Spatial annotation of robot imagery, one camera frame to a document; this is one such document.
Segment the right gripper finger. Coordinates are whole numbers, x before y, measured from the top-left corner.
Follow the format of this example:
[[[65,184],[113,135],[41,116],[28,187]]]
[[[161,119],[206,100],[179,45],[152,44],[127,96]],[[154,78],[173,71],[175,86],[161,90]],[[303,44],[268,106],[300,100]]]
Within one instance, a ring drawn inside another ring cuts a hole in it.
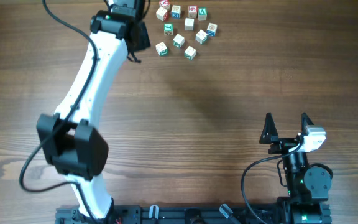
[[[309,135],[311,128],[314,127],[314,123],[310,120],[309,116],[306,113],[301,114],[301,134],[303,136]]]
[[[259,139],[260,144],[273,144],[278,142],[278,132],[275,127],[273,116],[267,113],[265,117],[264,128]]]

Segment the green letter J block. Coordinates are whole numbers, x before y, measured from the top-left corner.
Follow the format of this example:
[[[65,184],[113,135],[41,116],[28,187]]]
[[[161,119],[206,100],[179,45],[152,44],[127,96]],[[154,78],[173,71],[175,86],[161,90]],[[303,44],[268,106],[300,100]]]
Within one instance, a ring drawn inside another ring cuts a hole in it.
[[[172,23],[165,23],[163,29],[164,29],[165,35],[173,35],[173,24]]]

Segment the blue edged picture block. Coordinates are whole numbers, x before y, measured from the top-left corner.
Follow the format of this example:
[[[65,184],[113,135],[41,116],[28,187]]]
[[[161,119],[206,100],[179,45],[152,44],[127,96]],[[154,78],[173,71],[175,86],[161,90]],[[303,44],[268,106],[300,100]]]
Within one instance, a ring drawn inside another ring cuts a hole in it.
[[[218,26],[213,23],[209,23],[207,27],[207,34],[211,37],[214,37],[216,35]]]

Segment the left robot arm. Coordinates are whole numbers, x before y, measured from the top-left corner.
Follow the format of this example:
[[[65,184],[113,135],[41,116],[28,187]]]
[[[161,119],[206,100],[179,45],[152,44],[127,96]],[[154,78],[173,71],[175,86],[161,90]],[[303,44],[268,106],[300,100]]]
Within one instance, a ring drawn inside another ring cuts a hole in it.
[[[51,116],[37,122],[45,160],[65,177],[79,202],[70,218],[57,210],[57,223],[120,223],[102,171],[108,144],[99,120],[108,91],[122,64],[137,63],[135,52],[150,47],[144,23],[149,1],[106,1],[91,18],[87,53],[74,83]]]

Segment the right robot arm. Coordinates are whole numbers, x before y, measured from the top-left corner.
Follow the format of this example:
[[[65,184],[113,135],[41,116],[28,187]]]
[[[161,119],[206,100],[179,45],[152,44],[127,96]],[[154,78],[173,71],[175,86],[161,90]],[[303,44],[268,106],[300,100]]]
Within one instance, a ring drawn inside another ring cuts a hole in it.
[[[282,158],[282,166],[288,190],[287,197],[279,197],[276,202],[276,223],[315,223],[332,222],[329,198],[333,172],[320,163],[310,164],[307,153],[319,149],[326,140],[326,131],[315,125],[306,113],[301,115],[301,133],[294,138],[281,138],[271,113],[265,117],[264,128],[259,140],[269,144],[269,154]]]

